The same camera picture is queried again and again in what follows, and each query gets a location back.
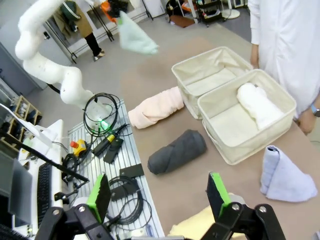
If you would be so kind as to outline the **person's left hand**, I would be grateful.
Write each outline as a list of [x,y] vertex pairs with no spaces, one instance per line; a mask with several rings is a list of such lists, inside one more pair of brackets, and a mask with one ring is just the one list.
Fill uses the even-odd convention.
[[312,132],[315,124],[316,116],[313,114],[310,108],[302,112],[297,119],[297,125],[305,135],[308,135]]

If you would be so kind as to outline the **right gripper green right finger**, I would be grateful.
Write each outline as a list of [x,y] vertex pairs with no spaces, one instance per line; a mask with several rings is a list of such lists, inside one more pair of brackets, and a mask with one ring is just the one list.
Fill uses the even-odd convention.
[[214,223],[203,240],[230,240],[234,234],[243,234],[248,240],[285,239],[272,206],[258,204],[250,208],[244,203],[231,201],[219,173],[208,174],[206,194]]

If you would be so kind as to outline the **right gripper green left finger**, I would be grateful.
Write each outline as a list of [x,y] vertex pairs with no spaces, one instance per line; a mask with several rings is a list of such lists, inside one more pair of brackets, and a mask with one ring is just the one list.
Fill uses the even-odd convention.
[[90,240],[112,240],[103,219],[106,216],[111,190],[105,174],[97,177],[86,203],[80,203],[65,211],[50,207],[41,222],[36,240],[73,240],[85,234]]

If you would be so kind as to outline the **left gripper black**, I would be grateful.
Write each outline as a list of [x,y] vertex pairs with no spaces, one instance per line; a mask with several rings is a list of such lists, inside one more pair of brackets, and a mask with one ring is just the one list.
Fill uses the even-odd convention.
[[105,0],[100,4],[102,12],[108,20],[114,24],[117,24],[117,18],[120,16],[122,6],[123,3],[121,0]]

